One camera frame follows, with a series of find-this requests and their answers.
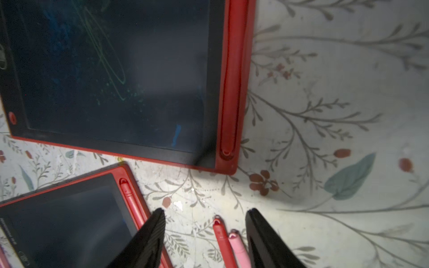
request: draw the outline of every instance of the green scribble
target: green scribble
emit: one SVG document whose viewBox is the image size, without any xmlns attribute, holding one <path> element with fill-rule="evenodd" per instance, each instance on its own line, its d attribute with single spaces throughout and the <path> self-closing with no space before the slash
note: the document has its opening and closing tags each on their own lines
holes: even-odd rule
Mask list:
<svg viewBox="0 0 429 268">
<path fill-rule="evenodd" d="M 116 54 L 115 49 L 113 48 L 111 42 L 109 41 L 109 38 L 107 37 L 106 33 L 103 31 L 103 29 L 101 28 L 101 26 L 98 24 L 97 20 L 95 19 L 95 17 L 92 15 L 92 13 L 88 10 L 87 7 L 84 6 L 83 8 L 83 12 L 81 14 L 81 12 L 79 11 L 78 7 L 76 6 L 75 1 L 72 1 L 73 7 L 76 10 L 76 13 L 79 16 L 79 19 L 82 23 L 82 26 L 85 28 L 86 33 L 89 36 L 89 39 L 92 42 L 92 45 L 94 46 L 95 51 L 97 52 L 98 58 L 100 59 L 100 62 L 102 63 L 104 69 L 106 70 L 107 75 L 109 76 L 109 80 L 110 80 L 110 84 L 115 88 L 116 93 L 118 94 L 119 98 L 124 101 L 125 98 L 121 96 L 121 94 L 118 91 L 118 88 L 116 87 L 116 84 L 114 83 L 112 76 L 116 78 L 117 81 L 119 81 L 119 83 L 121 84 L 125 84 L 126 78 L 125 78 L 125 71 L 124 68 L 122 67 L 121 61 L 119 60 L 118 55 Z M 109 61 L 106 59 L 106 56 L 103 52 L 103 45 L 102 45 L 102 40 L 101 38 L 96 35 L 96 30 L 98 30 L 102 37 L 104 37 L 104 39 L 106 40 L 108 46 L 110 47 L 110 49 L 113 51 L 113 54 L 115 55 L 119 67 L 120 67 L 120 72 L 122 72 L 122 77 L 120 78 L 118 76 L 118 74 L 115 72 L 115 70 L 112 68 L 112 66 L 110 65 Z"/>
<path fill-rule="evenodd" d="M 101 4 L 101 12 L 105 12 L 110 5 L 110 0 L 104 0 Z"/>
</svg>

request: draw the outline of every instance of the stylus pen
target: stylus pen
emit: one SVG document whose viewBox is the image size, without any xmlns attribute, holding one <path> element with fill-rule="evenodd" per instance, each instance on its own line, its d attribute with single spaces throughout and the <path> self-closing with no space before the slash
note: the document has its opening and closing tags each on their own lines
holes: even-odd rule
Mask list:
<svg viewBox="0 0 429 268">
<path fill-rule="evenodd" d="M 226 268 L 237 268 L 234 253 L 228 240 L 227 231 L 219 216 L 213 220 L 213 231 L 218 240 L 219 249 L 221 250 L 222 258 L 224 259 Z"/>
<path fill-rule="evenodd" d="M 239 232 L 237 230 L 231 230 L 230 235 L 228 236 L 231 247 L 233 248 L 234 254 L 240 264 L 241 268 L 252 268 L 250 263 L 249 254 L 243 245 L 243 241 L 240 238 Z"/>
</svg>

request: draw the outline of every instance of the floral tablecloth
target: floral tablecloth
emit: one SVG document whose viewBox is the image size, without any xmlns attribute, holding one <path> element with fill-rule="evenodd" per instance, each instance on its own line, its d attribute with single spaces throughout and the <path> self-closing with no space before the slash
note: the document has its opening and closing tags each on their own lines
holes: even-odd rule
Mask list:
<svg viewBox="0 0 429 268">
<path fill-rule="evenodd" d="M 429 267 L 429 1 L 257 5 L 234 176 L 17 141 L 2 114 L 0 198 L 126 161 L 177 267 L 223 267 L 213 216 L 245 237 L 253 207 L 308 267 Z"/>
</svg>

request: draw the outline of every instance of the blue scribble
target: blue scribble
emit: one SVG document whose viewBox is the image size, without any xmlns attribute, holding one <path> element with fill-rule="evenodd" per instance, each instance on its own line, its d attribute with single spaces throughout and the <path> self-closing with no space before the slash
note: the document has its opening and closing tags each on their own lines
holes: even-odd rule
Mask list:
<svg viewBox="0 0 429 268">
<path fill-rule="evenodd" d="M 172 147 L 176 146 L 177 137 L 179 137 L 179 134 L 180 134 L 181 130 L 182 130 L 182 126 L 179 125 L 179 124 L 177 124 L 176 125 L 176 133 L 174 134 L 173 142 L 171 143 Z"/>
<path fill-rule="evenodd" d="M 44 10 L 43 14 L 49 21 L 49 34 L 51 36 L 49 42 L 51 45 L 51 54 L 58 56 L 64 50 L 70 49 L 71 44 L 69 35 L 71 27 L 65 23 L 60 23 L 53 12 Z"/>
</svg>

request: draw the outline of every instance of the red stylus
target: red stylus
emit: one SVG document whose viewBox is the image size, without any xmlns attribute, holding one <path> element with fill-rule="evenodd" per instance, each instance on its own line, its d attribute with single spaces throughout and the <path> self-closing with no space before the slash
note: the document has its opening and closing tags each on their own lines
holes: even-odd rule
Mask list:
<svg viewBox="0 0 429 268">
<path fill-rule="evenodd" d="M 234 258 L 233 249 L 231 248 L 228 234 L 225 226 L 219 216 L 216 216 L 213 221 L 213 231 L 218 240 L 219 249 L 221 250 L 222 258 L 224 259 L 226 268 L 237 268 L 236 259 Z"/>
</svg>

